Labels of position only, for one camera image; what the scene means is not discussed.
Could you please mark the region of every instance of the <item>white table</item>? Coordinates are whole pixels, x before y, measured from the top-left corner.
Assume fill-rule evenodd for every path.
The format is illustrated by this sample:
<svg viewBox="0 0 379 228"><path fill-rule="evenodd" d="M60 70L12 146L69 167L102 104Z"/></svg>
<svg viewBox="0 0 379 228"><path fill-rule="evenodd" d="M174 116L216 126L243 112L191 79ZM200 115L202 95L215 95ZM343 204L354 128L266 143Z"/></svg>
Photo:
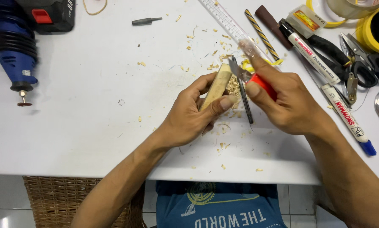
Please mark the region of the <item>white table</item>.
<svg viewBox="0 0 379 228"><path fill-rule="evenodd" d="M253 13L259 3L219 2L251 37L257 37L243 11L248 8ZM279 20L303 2L272 0L264 5ZM36 37L40 64L35 76L39 85L28 97L33 106L16 106L20 98L9 90L10 81L0 65L0 174L103 177L160 125L181 90L199 75L210 73L208 65L217 63L220 54L231 53L221 48L220 40L231 43L231 49L237 51L237 45L222 37L223 29L197 0L110 0L97 16L87 15L82 1L77 3L72 32ZM101 8L103 1L96 3L98 6L89 5L91 12ZM317 8L319 15L329 18ZM179 14L182 17L176 22ZM132 20L149 17L163 20L150 26L131 25ZM187 39L196 25L194 39ZM287 51L262 23L260 26L280 56L288 53L281 70L300 75L316 101L379 176L379 118L373 105L379 86L370 89L362 107L354 112L378 152L368 158L341 119L326 108L326 100L296 53ZM353 33L354 28L352 22L324 29L319 35L338 46L339 33ZM266 49L262 42L259 46ZM137 65L141 61L146 67ZM190 68L188 73L180 69L182 64ZM225 134L222 126L216 126L213 131L220 131L219 136L208 133L181 151L170 151L148 178L319 184L315 158L304 137L280 132L257 106L251 107L254 132L249 134L244 111L242 118L223 117L217 124L230 122L231 129ZM218 153L221 142L231 145ZM255 172L257 168L264 171Z"/></svg>

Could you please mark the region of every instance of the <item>wicker chair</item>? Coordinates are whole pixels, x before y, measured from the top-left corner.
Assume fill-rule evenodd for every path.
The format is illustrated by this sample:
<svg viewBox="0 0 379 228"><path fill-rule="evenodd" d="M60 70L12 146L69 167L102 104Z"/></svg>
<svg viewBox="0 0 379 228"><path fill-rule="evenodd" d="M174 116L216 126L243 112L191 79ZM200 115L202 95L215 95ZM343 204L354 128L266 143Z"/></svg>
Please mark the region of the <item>wicker chair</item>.
<svg viewBox="0 0 379 228"><path fill-rule="evenodd" d="M69 227L74 214L101 179L24 176L36 228ZM113 224L113 228L147 228L142 217L145 183Z"/></svg>

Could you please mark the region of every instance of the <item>person's right hand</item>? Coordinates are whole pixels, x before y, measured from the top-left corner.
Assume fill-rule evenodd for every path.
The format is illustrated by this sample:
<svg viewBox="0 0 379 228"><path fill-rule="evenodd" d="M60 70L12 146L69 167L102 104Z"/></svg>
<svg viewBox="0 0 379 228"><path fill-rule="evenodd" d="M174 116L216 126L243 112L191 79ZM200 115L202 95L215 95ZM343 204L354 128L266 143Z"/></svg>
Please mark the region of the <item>person's right hand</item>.
<svg viewBox="0 0 379 228"><path fill-rule="evenodd" d="M246 85L246 93L278 129L292 135L319 135L323 127L334 125L295 73L282 73L257 54L251 42L239 46L248 56L257 75L277 92L277 101L257 83Z"/></svg>

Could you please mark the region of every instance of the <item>red knife handle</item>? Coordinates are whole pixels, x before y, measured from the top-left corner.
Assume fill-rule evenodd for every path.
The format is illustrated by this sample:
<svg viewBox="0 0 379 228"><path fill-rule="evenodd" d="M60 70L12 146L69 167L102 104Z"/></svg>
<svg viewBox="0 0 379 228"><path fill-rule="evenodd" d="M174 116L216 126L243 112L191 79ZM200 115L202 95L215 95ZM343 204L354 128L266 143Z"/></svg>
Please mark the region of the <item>red knife handle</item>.
<svg viewBox="0 0 379 228"><path fill-rule="evenodd" d="M259 84L261 87L263 87L263 89L267 91L268 95L274 101L277 100L277 92L273 89L273 87L271 87L270 84L268 84L267 82L263 81L260 77L258 77L258 75L256 73L253 74L252 78L250 79L250 81L248 81L248 83L251 81L253 81L253 82Z"/></svg>

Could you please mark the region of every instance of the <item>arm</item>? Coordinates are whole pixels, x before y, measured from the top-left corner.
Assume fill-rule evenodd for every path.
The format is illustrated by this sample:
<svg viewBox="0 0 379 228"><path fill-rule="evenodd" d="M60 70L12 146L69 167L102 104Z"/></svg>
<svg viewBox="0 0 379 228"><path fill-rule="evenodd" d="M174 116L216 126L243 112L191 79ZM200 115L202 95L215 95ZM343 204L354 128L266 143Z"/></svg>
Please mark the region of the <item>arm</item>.
<svg viewBox="0 0 379 228"><path fill-rule="evenodd" d="M235 96L222 96L198 111L216 74L199 77L177 97L164 122L142 144L108 173L78 208L71 227L111 227L145 181L155 164L173 147L185 145L213 127Z"/></svg>
<svg viewBox="0 0 379 228"><path fill-rule="evenodd" d="M253 44L240 46L256 70L277 92L273 101L258 84L246 92L280 130L304 135L337 213L351 227L379 227L379 179L350 146L333 120L294 73L281 73L259 57Z"/></svg>

